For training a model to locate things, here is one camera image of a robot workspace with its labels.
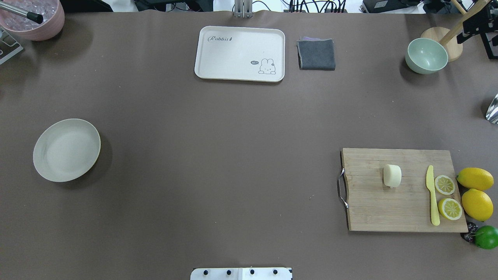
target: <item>rabbit logo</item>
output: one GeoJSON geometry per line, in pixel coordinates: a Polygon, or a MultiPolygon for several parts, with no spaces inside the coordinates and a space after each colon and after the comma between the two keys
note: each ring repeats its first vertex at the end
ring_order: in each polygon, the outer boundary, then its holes
{"type": "Polygon", "coordinates": [[[273,62],[273,59],[262,59],[261,60],[261,66],[259,68],[259,74],[276,74],[275,72],[275,63],[273,62]]]}

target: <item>light green bowl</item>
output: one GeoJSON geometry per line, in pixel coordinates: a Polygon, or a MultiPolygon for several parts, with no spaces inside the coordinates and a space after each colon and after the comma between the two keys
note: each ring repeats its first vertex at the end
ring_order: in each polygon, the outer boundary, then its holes
{"type": "Polygon", "coordinates": [[[448,53],[440,43],[428,38],[418,38],[408,45],[405,61],[411,70],[419,74],[431,74],[446,66],[448,53]]]}

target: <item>beige bowl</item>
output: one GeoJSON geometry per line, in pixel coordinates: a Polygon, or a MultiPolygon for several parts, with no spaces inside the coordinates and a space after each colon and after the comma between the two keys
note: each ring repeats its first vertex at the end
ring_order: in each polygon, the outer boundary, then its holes
{"type": "Polygon", "coordinates": [[[0,10],[0,25],[11,35],[15,34],[21,38],[32,41],[43,41],[54,37],[62,30],[65,20],[64,9],[59,0],[57,1],[57,9],[55,10],[54,15],[31,30],[15,30],[7,26],[4,19],[8,16],[11,16],[9,12],[0,10]]]}

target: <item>folded napkin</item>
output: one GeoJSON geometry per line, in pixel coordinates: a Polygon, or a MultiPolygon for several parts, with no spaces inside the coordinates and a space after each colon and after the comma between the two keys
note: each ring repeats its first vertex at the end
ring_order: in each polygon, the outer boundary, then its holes
{"type": "Polygon", "coordinates": [[[299,68],[305,70],[335,70],[332,39],[302,37],[297,41],[299,68]]]}

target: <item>yellow lemon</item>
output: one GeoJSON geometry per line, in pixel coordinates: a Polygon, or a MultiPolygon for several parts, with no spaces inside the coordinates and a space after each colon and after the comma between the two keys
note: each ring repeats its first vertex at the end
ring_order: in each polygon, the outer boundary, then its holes
{"type": "Polygon", "coordinates": [[[487,190],[495,182],[491,173],[477,167],[462,169],[457,175],[457,181],[467,189],[487,190]]]}
{"type": "Polygon", "coordinates": [[[434,185],[438,192],[446,195],[453,194],[455,192],[455,183],[453,180],[446,175],[439,175],[434,179],[434,185]]]}
{"type": "Polygon", "coordinates": [[[462,216],[463,210],[460,203],[455,199],[443,198],[437,204],[439,213],[448,220],[458,220],[462,216]]]}
{"type": "Polygon", "coordinates": [[[462,195],[465,212],[478,221],[485,221],[493,214],[493,202],[483,191],[470,189],[462,195]]]}

